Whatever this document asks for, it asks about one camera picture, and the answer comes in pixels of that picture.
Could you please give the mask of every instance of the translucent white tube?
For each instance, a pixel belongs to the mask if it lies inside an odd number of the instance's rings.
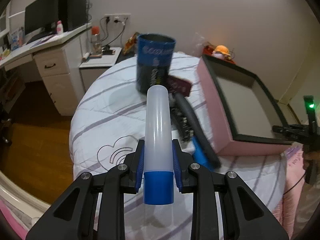
[[[144,145],[144,202],[173,203],[173,156],[168,91],[155,85],[147,93]]]

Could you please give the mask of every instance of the black monitor screen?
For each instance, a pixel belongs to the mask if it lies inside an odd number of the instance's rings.
[[[25,34],[48,27],[58,20],[58,0],[36,0],[26,7]]]

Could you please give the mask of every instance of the open box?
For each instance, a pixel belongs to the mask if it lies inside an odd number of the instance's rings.
[[[208,55],[202,55],[197,72],[217,154],[273,155],[291,146],[272,131],[288,123],[256,74]]]

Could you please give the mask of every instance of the brown floor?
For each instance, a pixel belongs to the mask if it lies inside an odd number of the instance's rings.
[[[10,147],[0,144],[0,170],[19,187],[52,203],[73,180],[71,117],[57,112],[42,81],[26,84],[10,115]]]

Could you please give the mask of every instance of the white tablecloth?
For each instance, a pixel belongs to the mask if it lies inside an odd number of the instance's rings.
[[[74,178],[84,171],[93,175],[106,172],[135,151],[138,140],[144,137],[146,96],[135,88],[136,61],[133,57],[108,69],[81,100],[69,138]],[[188,100],[212,141],[206,101],[196,74],[198,62],[197,57],[174,53],[170,74],[193,83]],[[176,138],[177,133],[173,132],[172,137]],[[190,153],[193,150],[191,143],[181,144],[181,148]],[[284,155],[231,156],[220,160],[222,167],[216,172],[237,172],[271,211],[276,207],[285,184]],[[143,184],[137,195],[125,195],[126,239],[190,239],[192,194],[182,195],[176,188],[174,204],[150,206],[143,204],[142,188]]]

